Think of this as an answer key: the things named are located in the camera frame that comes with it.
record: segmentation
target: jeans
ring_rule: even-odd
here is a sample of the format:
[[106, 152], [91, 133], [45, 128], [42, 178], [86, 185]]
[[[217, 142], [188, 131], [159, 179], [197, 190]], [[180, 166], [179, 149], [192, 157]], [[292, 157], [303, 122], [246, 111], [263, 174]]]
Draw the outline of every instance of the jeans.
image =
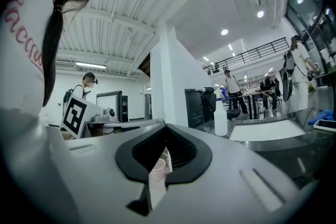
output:
[[[237, 97], [237, 96], [240, 96], [240, 95], [243, 95], [241, 93], [241, 91], [230, 93], [229, 97], [233, 98], [233, 97]], [[247, 113], [247, 108], [246, 108], [246, 104], [244, 102], [243, 97], [232, 99], [233, 108], [238, 109], [238, 102], [237, 101], [239, 101], [239, 103], [240, 103], [240, 107], [242, 108], [242, 112], [246, 114]]]
[[[277, 109], [277, 95], [274, 93], [270, 93], [269, 96], [272, 97], [273, 101], [272, 101], [272, 109], [275, 110]], [[264, 107], [266, 109], [268, 109], [268, 97], [264, 96], [264, 94], [262, 95], [262, 99], [264, 101]]]

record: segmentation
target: smartphone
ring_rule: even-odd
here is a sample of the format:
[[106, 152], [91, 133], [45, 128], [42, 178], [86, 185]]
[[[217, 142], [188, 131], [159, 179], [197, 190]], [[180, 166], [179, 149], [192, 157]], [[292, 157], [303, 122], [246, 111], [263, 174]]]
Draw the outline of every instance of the smartphone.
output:
[[336, 132], [336, 121], [318, 120], [314, 124], [314, 128], [330, 132]]

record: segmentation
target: railing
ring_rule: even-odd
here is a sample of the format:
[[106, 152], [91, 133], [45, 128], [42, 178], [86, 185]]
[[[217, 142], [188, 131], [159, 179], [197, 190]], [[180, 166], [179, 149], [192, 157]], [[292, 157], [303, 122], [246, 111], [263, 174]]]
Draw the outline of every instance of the railing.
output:
[[247, 62], [251, 62], [258, 58], [262, 58], [262, 57], [265, 57], [271, 54], [275, 54], [279, 51], [282, 51], [288, 48], [289, 46], [286, 41], [286, 38], [283, 37], [283, 38], [274, 40], [270, 43], [264, 44], [255, 49], [243, 52], [242, 54], [238, 54], [236, 56], [220, 61], [217, 63], [218, 64], [217, 67], [215, 65], [211, 65], [203, 69], [208, 75], [211, 75], [211, 74], [223, 71], [225, 69], [230, 69], [235, 66], [243, 65]]

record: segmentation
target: ceiling light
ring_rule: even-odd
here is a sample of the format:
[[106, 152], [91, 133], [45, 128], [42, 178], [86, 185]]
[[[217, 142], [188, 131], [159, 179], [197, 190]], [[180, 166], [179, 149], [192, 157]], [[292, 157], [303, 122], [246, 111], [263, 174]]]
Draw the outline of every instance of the ceiling light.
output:
[[224, 30], [221, 32], [221, 35], [222, 35], [222, 36], [225, 36], [227, 33], [229, 33], [229, 30], [224, 29]]
[[92, 63], [84, 63], [84, 62], [76, 62], [76, 65], [83, 66], [83, 67], [96, 67], [96, 68], [103, 68], [106, 69], [106, 66], [102, 65], [94, 65]]
[[258, 14], [257, 14], [258, 18], [262, 18], [263, 15], [264, 15], [264, 12], [262, 10], [259, 11]]
[[298, 4], [301, 4], [303, 2], [303, 0], [297, 0]]

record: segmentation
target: desk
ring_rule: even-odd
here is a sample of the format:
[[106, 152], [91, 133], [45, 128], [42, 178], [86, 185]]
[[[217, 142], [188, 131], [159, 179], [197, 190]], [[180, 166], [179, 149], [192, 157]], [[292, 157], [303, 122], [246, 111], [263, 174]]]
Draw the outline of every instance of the desk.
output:
[[228, 100], [233, 100], [236, 98], [240, 98], [240, 97], [247, 97], [248, 100], [248, 109], [249, 109], [249, 113], [250, 113], [250, 120], [252, 120], [252, 108], [251, 108], [251, 96], [252, 96], [252, 104], [253, 104], [253, 114], [254, 114], [254, 119], [258, 118], [258, 114], [257, 114], [257, 107], [256, 107], [256, 95], [257, 94], [261, 94], [261, 93], [269, 93], [270, 90], [267, 91], [262, 91], [262, 92], [250, 92], [250, 93], [245, 93], [243, 95], [240, 95], [238, 97], [233, 97], [233, 98], [229, 98]]

